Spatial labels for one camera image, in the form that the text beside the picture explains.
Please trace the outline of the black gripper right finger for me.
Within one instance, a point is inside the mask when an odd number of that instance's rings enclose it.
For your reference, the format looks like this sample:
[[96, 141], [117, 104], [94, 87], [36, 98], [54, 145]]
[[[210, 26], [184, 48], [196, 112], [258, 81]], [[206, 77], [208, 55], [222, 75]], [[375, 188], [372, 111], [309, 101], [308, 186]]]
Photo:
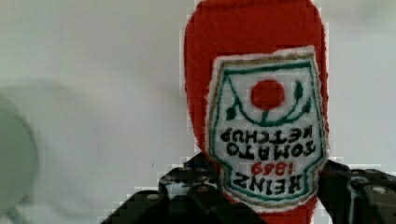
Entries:
[[318, 198], [332, 224], [396, 224], [396, 177], [328, 160]]

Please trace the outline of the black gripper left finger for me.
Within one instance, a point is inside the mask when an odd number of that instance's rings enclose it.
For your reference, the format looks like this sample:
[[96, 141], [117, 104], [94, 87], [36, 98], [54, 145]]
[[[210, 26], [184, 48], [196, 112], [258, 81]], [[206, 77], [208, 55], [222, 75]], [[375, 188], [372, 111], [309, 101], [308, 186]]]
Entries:
[[266, 224], [242, 203], [221, 194], [213, 166], [198, 154], [141, 190], [100, 224]]

